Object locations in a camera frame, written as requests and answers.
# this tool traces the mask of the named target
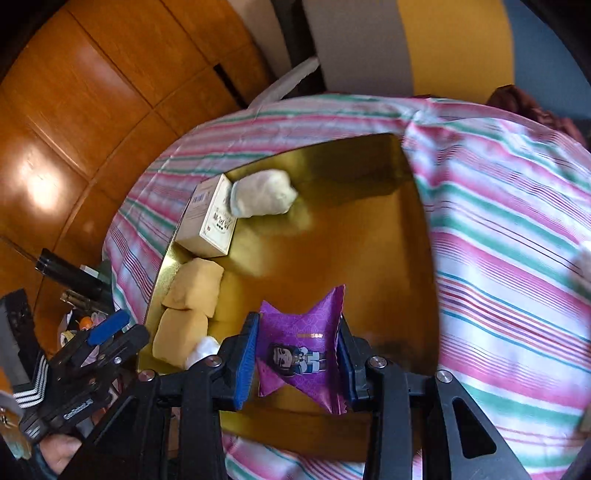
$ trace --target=metal screw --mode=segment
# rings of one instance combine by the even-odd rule
[[[138,374],[138,379],[141,382],[151,382],[155,376],[156,372],[154,370],[142,370]]]
[[[384,357],[377,355],[374,355],[372,358],[370,358],[368,362],[369,366],[374,368],[384,368],[386,365],[388,365],[388,361]]]
[[[222,364],[222,357],[219,355],[209,355],[205,357],[205,364],[212,368],[219,367]]]
[[[453,375],[447,370],[438,370],[435,374],[435,378],[437,378],[441,383],[449,383],[453,380]]]

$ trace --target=cartoon character print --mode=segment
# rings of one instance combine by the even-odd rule
[[[315,352],[305,346],[269,345],[267,364],[284,377],[315,374],[326,370],[326,352]]]

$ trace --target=dark red cloth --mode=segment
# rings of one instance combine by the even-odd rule
[[[517,113],[539,124],[565,133],[587,148],[584,136],[570,118],[560,118],[550,111],[542,110],[531,95],[528,95],[515,85],[505,85],[497,88],[486,104],[507,112]]]

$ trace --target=wooden floor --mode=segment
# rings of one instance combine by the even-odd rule
[[[272,81],[226,0],[71,0],[0,85],[1,234],[95,264],[136,179],[177,138],[236,111]],[[62,287],[0,242],[0,296],[24,287],[56,350]]]

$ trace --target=striped bedsheet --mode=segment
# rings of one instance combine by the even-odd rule
[[[142,322],[195,185],[259,158],[336,138],[402,140],[430,227],[440,365],[451,370],[534,479],[562,476],[591,402],[591,293],[578,246],[591,239],[591,157],[522,117],[445,99],[321,95],[195,128],[139,178],[103,254],[116,305]],[[236,479],[361,479],[362,464],[301,458],[225,436]],[[420,461],[413,467],[420,478]]]

